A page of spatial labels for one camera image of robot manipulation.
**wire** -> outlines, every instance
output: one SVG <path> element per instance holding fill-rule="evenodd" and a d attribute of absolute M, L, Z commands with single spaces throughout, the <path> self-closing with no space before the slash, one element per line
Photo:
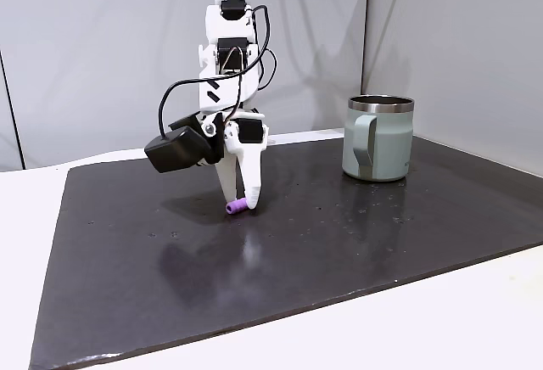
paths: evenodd
<path fill-rule="evenodd" d="M 268 87 L 270 85 L 270 83 L 272 82 L 273 80 L 273 76 L 275 75 L 275 70 L 277 70 L 277 57 L 275 55 L 275 53 L 271 50 L 271 49 L 266 49 L 267 52 L 270 52 L 271 53 L 271 56 L 273 57 L 273 72 L 271 73 L 271 76 L 270 76 L 270 80 L 268 80 L 268 82 L 262 86 L 262 87 L 258 87 L 258 91 L 260 90 L 264 90 L 266 87 Z"/>
<path fill-rule="evenodd" d="M 234 50 L 238 50 L 239 52 L 239 58 L 241 60 L 241 70 L 244 69 L 244 53 L 242 52 L 242 50 L 239 48 L 239 46 L 232 46 L 230 48 L 230 51 L 228 51 L 228 55 L 227 55 L 227 58 L 225 59 L 224 63 L 222 64 L 221 68 L 219 69 L 219 74 L 222 74 L 224 72 L 224 68 L 227 67 L 227 64 L 228 64 L 228 60 L 230 60 L 230 56 L 232 56 L 232 52 Z"/>
<path fill-rule="evenodd" d="M 168 99 L 168 96 L 170 96 L 170 93 L 173 91 L 174 88 L 179 87 L 179 86 L 184 86 L 186 84 L 202 83 L 206 81 L 219 81 L 219 80 L 232 79 L 234 77 L 242 76 L 260 62 L 260 60 L 262 59 L 262 56 L 264 56 L 264 53 L 266 52 L 266 49 L 268 47 L 268 42 L 270 41 L 270 17 L 268 16 L 268 7 L 266 5 L 259 5 L 258 7 L 254 8 L 253 13 L 259 9 L 264 9 L 264 19 L 266 21 L 266 38 L 264 39 L 262 50 L 256 57 L 255 61 L 252 62 L 250 65 L 248 65 L 245 69 L 240 70 L 239 72 L 231 73 L 229 75 L 205 77 L 203 79 L 180 80 L 180 81 L 176 81 L 171 86 L 169 86 L 167 90 L 165 91 L 164 96 L 162 97 L 162 100 L 160 100 L 160 105 L 159 105 L 159 129 L 160 129 L 160 135 L 162 136 L 162 139 L 167 139 L 166 134 L 164 132 L 164 121 L 162 120 L 162 115 L 164 113 L 164 106 L 166 104 L 166 100 Z"/>
<path fill-rule="evenodd" d="M 244 53 L 242 52 L 241 48 L 239 46 L 232 46 L 230 49 L 230 52 L 228 52 L 227 59 L 224 61 L 224 64 L 222 65 L 222 69 L 224 70 L 225 66 L 228 63 L 228 60 L 230 59 L 230 56 L 232 55 L 232 52 L 234 49 L 237 49 L 239 52 L 239 57 L 241 58 L 241 71 L 244 70 Z M 226 125 L 232 116 L 236 114 L 236 111 L 238 111 L 239 103 L 241 102 L 241 79 L 243 78 L 241 71 L 239 72 L 239 81 L 238 81 L 238 99 L 236 100 L 236 105 L 234 105 L 234 108 L 232 109 L 232 112 L 227 116 L 227 118 L 224 120 L 224 125 Z"/>
<path fill-rule="evenodd" d="M 251 9 L 251 11 L 253 11 L 253 29 L 255 30 L 255 43 L 256 43 L 256 46 L 258 46 L 258 31 L 256 30 L 256 15 L 255 15 L 255 10 L 254 9 Z M 264 78 L 264 64 L 262 63 L 262 59 L 260 59 L 260 74 L 258 76 L 258 82 L 260 84 L 260 82 L 262 81 L 262 78 Z"/>

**black cable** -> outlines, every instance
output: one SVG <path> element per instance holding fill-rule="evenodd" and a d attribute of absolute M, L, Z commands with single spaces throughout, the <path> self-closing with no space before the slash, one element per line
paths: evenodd
<path fill-rule="evenodd" d="M 224 70 L 225 67 L 227 67 L 227 63 L 228 63 L 228 60 L 230 59 L 230 56 L 232 56 L 232 52 L 237 49 L 238 52 L 239 52 L 239 57 L 241 58 L 241 70 L 244 69 L 244 61 L 243 61 L 243 57 L 244 57 L 244 53 L 243 51 L 241 50 L 241 48 L 239 46 L 232 46 L 230 48 L 230 52 L 228 52 L 228 55 L 227 55 L 227 58 L 225 59 L 224 61 L 224 64 L 222 65 L 221 67 L 221 70 Z M 227 116 L 227 118 L 224 120 L 224 125 L 226 125 L 230 119 L 232 118 L 232 116 L 234 114 L 236 114 L 236 111 L 238 111 L 239 109 L 239 103 L 241 102 L 241 79 L 242 79 L 242 75 L 240 74 L 239 75 L 239 81 L 238 81 L 238 99 L 236 100 L 236 103 L 234 104 L 233 108 L 232 108 L 232 111 L 230 112 L 230 114 Z"/>
<path fill-rule="evenodd" d="M 232 116 L 238 111 L 239 108 L 239 102 L 241 101 L 241 78 L 242 75 L 239 75 L 239 82 L 238 82 L 238 99 L 236 100 L 236 105 L 234 105 L 234 108 L 232 109 L 232 112 L 227 116 L 227 118 L 224 120 L 224 125 L 227 124 L 227 122 L 230 121 Z"/>
<path fill-rule="evenodd" d="M 264 90 L 266 87 L 268 87 L 270 85 L 270 83 L 272 82 L 273 80 L 273 76 L 275 75 L 275 70 L 277 70 L 277 57 L 275 56 L 275 53 L 271 50 L 271 49 L 266 49 L 267 52 L 270 52 L 271 53 L 271 56 L 273 57 L 273 72 L 271 73 L 271 76 L 270 76 L 270 80 L 268 80 L 268 82 L 262 86 L 262 87 L 258 87 L 258 91 L 260 90 Z"/>
<path fill-rule="evenodd" d="M 255 43 L 256 46 L 258 46 L 258 31 L 256 30 L 256 15 L 255 15 L 255 9 L 251 9 L 253 11 L 253 29 L 255 30 Z M 262 59 L 260 59 L 260 74 L 258 76 L 258 82 L 262 81 L 264 78 L 264 63 L 262 63 Z"/>
<path fill-rule="evenodd" d="M 3 82 L 6 86 L 6 95 L 8 96 L 9 111 L 11 112 L 11 121 L 14 124 L 15 141 L 17 142 L 17 149 L 19 150 L 20 165 L 23 170 L 26 169 L 25 156 L 23 155 L 23 147 L 20 144 L 19 131 L 17 130 L 17 123 L 15 122 L 14 105 L 11 103 L 11 95 L 9 94 L 8 78 L 6 77 L 6 70 L 3 67 L 2 52 L 0 52 L 0 67 L 2 67 Z"/>
<path fill-rule="evenodd" d="M 159 105 L 159 129 L 160 129 L 160 135 L 162 136 L 162 139 L 166 139 L 166 134 L 164 132 L 164 122 L 162 120 L 162 114 L 164 113 L 164 105 L 166 104 L 166 100 L 168 99 L 168 96 L 170 95 L 170 93 L 173 91 L 174 88 L 183 86 L 185 84 L 202 83 L 206 81 L 219 81 L 219 80 L 232 79 L 234 77 L 242 76 L 245 73 L 247 73 L 249 70 L 251 70 L 253 67 L 255 67 L 258 62 L 260 62 L 260 60 L 262 59 L 262 56 L 264 56 L 264 53 L 268 47 L 268 42 L 270 41 L 270 17 L 268 16 L 268 7 L 266 5 L 259 5 L 258 7 L 254 8 L 253 13 L 259 9 L 264 9 L 264 19 L 266 20 L 266 39 L 264 40 L 264 44 L 262 45 L 262 50 L 256 57 L 255 61 L 252 62 L 250 65 L 248 65 L 245 69 L 240 70 L 235 73 L 231 73 L 229 75 L 205 77 L 203 79 L 180 80 L 180 81 L 176 81 L 171 86 L 169 86 L 168 89 L 165 91 L 164 96 L 162 97 L 162 100 L 160 100 L 160 105 Z"/>

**white wall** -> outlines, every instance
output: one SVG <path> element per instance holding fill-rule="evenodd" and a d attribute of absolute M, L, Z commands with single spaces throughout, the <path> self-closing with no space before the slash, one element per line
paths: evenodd
<path fill-rule="evenodd" d="M 421 137 L 543 175 L 541 1 L 368 0 L 364 91 L 414 98 Z"/>
<path fill-rule="evenodd" d="M 0 43 L 29 166 L 141 148 L 158 135 L 164 90 L 200 72 L 211 3 L 0 0 Z M 255 105 L 271 133 L 342 126 L 347 98 L 360 91 L 366 0 L 253 0 L 261 3 L 279 66 Z M 197 88 L 180 87 L 165 121 L 197 109 Z"/>
<path fill-rule="evenodd" d="M 0 67 L 0 172 L 18 169 L 21 169 L 19 149 L 15 139 L 5 80 Z"/>

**stainless steel rim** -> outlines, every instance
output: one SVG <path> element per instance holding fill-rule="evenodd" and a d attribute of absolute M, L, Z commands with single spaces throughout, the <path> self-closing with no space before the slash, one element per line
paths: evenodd
<path fill-rule="evenodd" d="M 367 113 L 409 113 L 415 100 L 407 97 L 365 94 L 349 98 L 349 108 Z"/>

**purple object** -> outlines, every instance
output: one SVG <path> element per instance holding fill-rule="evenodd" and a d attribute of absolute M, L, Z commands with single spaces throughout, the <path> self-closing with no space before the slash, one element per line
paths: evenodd
<path fill-rule="evenodd" d="M 234 200 L 230 203 L 227 203 L 227 213 L 229 215 L 235 215 L 236 213 L 239 213 L 240 211 L 244 211 L 245 209 L 248 209 L 247 206 L 247 199 L 241 198 Z"/>

